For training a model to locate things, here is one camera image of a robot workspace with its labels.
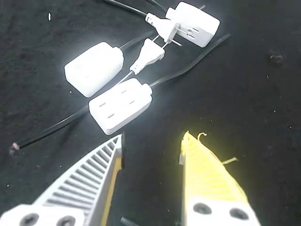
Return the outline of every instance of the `plug prong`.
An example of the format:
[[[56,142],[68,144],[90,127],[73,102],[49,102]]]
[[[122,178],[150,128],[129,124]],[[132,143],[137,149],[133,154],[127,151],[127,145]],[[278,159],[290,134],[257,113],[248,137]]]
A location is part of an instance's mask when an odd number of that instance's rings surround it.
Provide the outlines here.
[[[178,46],[182,46],[182,44],[180,44],[180,43],[178,43],[177,41],[175,41],[175,40],[171,40],[174,44],[176,44],[176,45],[178,45]]]
[[[205,9],[206,8],[206,5],[202,5],[199,10],[202,10],[202,9]]]
[[[188,33],[187,33],[187,32],[185,32],[185,31],[181,30],[181,29],[180,29],[180,28],[178,28],[178,27],[176,27],[176,30],[178,30],[178,31],[180,31],[180,32],[183,32],[184,34],[188,35]]]
[[[157,35],[152,41],[155,41],[158,37],[159,37],[159,35]]]
[[[167,45],[168,45],[168,43],[165,43],[164,46],[162,46],[162,48],[165,48],[165,46],[167,46]]]

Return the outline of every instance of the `black table surface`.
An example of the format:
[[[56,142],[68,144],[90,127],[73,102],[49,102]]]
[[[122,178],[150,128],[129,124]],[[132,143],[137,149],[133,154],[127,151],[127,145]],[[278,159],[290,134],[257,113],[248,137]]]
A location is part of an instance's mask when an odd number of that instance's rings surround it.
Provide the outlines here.
[[[164,15],[146,1],[123,0]],[[158,0],[175,7],[178,0]],[[299,0],[187,0],[218,18],[213,38],[232,37],[186,76],[153,91],[150,107],[119,132],[126,167],[117,177],[109,225],[181,219],[182,135],[203,143],[239,182],[263,226],[301,222],[301,16]],[[64,65],[101,42],[121,46],[152,30],[138,16],[96,0],[0,1],[0,150],[53,125],[89,101],[65,79]],[[177,36],[165,57],[138,80],[151,83],[191,62],[202,49]],[[142,44],[125,53],[128,71]],[[270,57],[281,55],[283,62]],[[112,136],[90,115],[2,163],[0,212],[32,203],[58,176]]]

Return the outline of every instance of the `ribbed texture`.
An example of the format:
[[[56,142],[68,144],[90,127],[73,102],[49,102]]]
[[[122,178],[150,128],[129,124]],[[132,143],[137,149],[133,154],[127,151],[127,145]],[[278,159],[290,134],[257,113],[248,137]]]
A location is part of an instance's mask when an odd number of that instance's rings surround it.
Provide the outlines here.
[[[73,207],[87,216],[93,207],[118,139],[107,143],[78,167],[49,197],[46,206]]]
[[[185,156],[185,198],[246,202],[247,197],[218,158],[188,132],[182,141]]]

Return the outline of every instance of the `black cable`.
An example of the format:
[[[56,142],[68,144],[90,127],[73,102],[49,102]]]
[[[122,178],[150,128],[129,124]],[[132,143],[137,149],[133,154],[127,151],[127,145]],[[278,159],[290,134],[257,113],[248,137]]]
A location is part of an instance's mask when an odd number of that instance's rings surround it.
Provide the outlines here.
[[[106,3],[109,3],[109,4],[111,4],[111,5],[114,5],[114,6],[118,6],[118,7],[120,7],[120,8],[123,8],[123,9],[125,9],[125,10],[127,10],[127,11],[129,11],[129,12],[131,12],[131,13],[134,13],[134,14],[136,14],[136,15],[138,15],[138,16],[142,16],[143,18],[146,17],[146,13],[144,13],[144,12],[142,12],[141,10],[138,10],[138,9],[136,9],[136,8],[134,8],[134,7],[128,6],[128,5],[126,5],[126,4],[123,4],[123,3],[121,3],[121,2],[118,2],[118,1],[115,1],[115,0],[102,0],[102,1],[104,1],[104,2],[106,2]]]
[[[208,46],[194,61],[192,61],[187,67],[183,68],[182,70],[171,74],[169,76],[164,76],[156,81],[154,81],[150,87],[154,88],[163,82],[169,81],[171,79],[175,79],[181,75],[184,75],[186,72],[190,71],[196,64],[198,64],[204,57],[206,57],[212,50],[214,50],[218,45],[222,44],[225,40],[230,38],[230,34],[226,34],[222,38],[220,38],[218,41],[213,43],[212,45]]]
[[[167,8],[164,8],[162,5],[160,5],[155,0],[146,0],[146,1],[149,2],[150,4],[154,5],[154,6],[157,6],[162,12],[164,12],[164,13],[167,12]]]
[[[18,142],[14,142],[12,144],[11,148],[9,149],[9,154],[14,156],[16,154],[16,151],[20,150],[21,148],[31,145],[31,144],[49,136],[50,134],[53,134],[54,132],[64,128],[65,126],[68,126],[70,123],[79,119],[80,117],[82,117],[83,115],[85,115],[88,112],[89,112],[89,106],[87,105],[84,108],[80,109],[78,112],[70,115],[69,117],[65,118],[64,120],[58,122],[57,124],[47,128],[47,129],[45,129],[44,131],[42,131],[34,136],[24,138]]]
[[[197,63],[199,63],[204,57],[206,57],[215,47],[217,47],[218,45],[220,45],[222,42],[224,42],[225,40],[227,40],[230,36],[230,34],[225,35],[224,37],[220,38],[218,41],[216,41],[214,44],[210,45],[209,47],[207,47],[204,52],[202,52],[194,61],[192,61],[187,67],[185,67],[184,69],[180,70],[179,72],[175,73],[175,74],[171,74],[169,76],[160,78],[158,80],[156,80],[155,82],[153,82],[150,86],[152,88],[162,84],[163,82],[169,81],[171,79],[174,79],[176,77],[179,77],[183,74],[185,74],[186,72],[188,72],[189,70],[191,70]],[[135,44],[134,41],[130,41],[128,43],[131,43],[129,47],[131,47],[132,45]],[[125,79],[127,79],[129,76],[131,76],[133,74],[132,71],[130,71],[126,76],[123,77],[123,79],[120,81],[124,81]],[[9,153],[10,155],[14,156],[18,150],[20,150],[21,148],[24,148],[30,144],[33,144],[45,137],[47,137],[48,135],[62,129],[63,127],[69,125],[70,123],[72,123],[73,121],[77,120],[78,118],[80,118],[81,116],[84,116],[87,112],[89,112],[89,107],[85,106],[84,108],[82,108],[81,110],[79,110],[78,112],[70,115],[68,118],[58,122],[57,124],[45,129],[44,131],[42,131],[39,134],[36,134],[34,136],[31,137],[27,137],[24,138],[18,142],[14,142],[12,144],[12,146],[9,149]]]
[[[156,33],[156,31],[150,31],[150,32],[146,32],[142,35],[140,35],[139,37],[135,38],[135,39],[132,39],[131,41],[128,41],[127,43],[123,44],[120,49],[122,51],[126,51],[127,49],[131,48],[133,45],[135,45],[136,43],[154,35]]]
[[[146,32],[140,36],[138,36],[137,38],[135,39],[132,39],[131,41],[128,41],[127,43],[125,43],[124,45],[122,45],[120,47],[120,49],[122,51],[126,51],[128,50],[129,48],[131,48],[132,46],[134,46],[135,44],[137,44],[138,42],[144,40],[145,38],[153,35],[155,32],[154,31],[151,31],[151,32]],[[130,75],[132,75],[133,72],[130,72],[129,74],[127,74],[125,76],[125,78],[128,78]],[[51,134],[53,134],[54,132],[64,128],[65,126],[69,125],[70,123],[72,123],[73,121],[77,120],[78,118],[80,118],[81,116],[84,116],[86,113],[89,112],[89,107],[88,106],[85,106],[84,108],[82,108],[81,110],[79,110],[78,112],[70,115],[69,117],[63,119],[62,121],[58,122],[57,124],[45,129],[44,131],[38,133],[38,134],[35,134],[33,136],[30,136],[30,137],[27,137],[27,138],[24,138],[24,139],[21,139],[17,142],[14,142],[12,144],[12,146],[10,147],[9,149],[9,153],[10,155],[14,156],[16,154],[16,152],[18,150],[20,150],[21,148],[24,148],[28,145],[31,145]]]

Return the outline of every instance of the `white outlet box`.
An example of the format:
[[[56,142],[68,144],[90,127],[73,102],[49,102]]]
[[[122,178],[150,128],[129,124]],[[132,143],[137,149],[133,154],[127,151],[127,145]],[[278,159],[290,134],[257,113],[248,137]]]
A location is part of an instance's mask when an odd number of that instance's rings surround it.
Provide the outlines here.
[[[148,84],[129,79],[89,102],[92,117],[105,134],[110,135],[144,112],[151,104]]]
[[[101,42],[65,66],[67,81],[85,97],[91,97],[122,69],[123,53]]]
[[[185,2],[169,8],[165,17],[180,24],[178,35],[200,47],[210,42],[220,25],[218,19]]]

